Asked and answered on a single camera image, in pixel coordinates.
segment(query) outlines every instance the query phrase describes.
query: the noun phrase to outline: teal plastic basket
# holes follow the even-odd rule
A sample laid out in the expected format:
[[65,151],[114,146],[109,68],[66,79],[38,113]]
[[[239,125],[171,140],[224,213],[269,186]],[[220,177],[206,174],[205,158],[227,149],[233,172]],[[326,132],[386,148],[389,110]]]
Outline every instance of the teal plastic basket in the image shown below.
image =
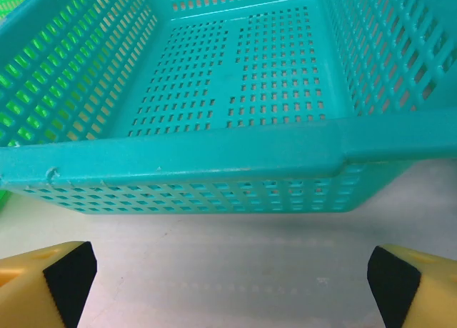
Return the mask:
[[86,213],[343,212],[457,155],[456,0],[26,0],[0,187]]

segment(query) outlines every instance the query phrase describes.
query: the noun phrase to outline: white table surface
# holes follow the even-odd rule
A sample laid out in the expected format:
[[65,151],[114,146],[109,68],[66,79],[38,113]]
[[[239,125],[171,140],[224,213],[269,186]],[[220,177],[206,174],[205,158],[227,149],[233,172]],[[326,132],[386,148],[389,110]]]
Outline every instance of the white table surface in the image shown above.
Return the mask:
[[84,215],[13,196],[0,258],[89,240],[79,327],[379,328],[377,244],[457,259],[457,161],[424,161],[347,214]]

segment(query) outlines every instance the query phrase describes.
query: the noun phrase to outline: basket bottom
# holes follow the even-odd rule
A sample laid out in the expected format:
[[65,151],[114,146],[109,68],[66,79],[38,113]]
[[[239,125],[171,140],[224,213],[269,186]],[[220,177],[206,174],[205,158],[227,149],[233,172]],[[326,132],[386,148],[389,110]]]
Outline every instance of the basket bottom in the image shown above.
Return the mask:
[[109,137],[347,116],[329,28],[316,0],[170,21]]

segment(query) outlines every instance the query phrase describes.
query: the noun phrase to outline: white surface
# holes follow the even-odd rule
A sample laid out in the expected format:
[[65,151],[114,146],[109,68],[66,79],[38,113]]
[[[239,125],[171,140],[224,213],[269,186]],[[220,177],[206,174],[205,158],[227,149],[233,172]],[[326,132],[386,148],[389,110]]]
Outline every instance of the white surface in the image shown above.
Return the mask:
[[456,190],[456,161],[425,161],[348,214],[86,216],[14,196],[0,258],[92,241],[80,328],[378,328],[373,248],[457,259]]

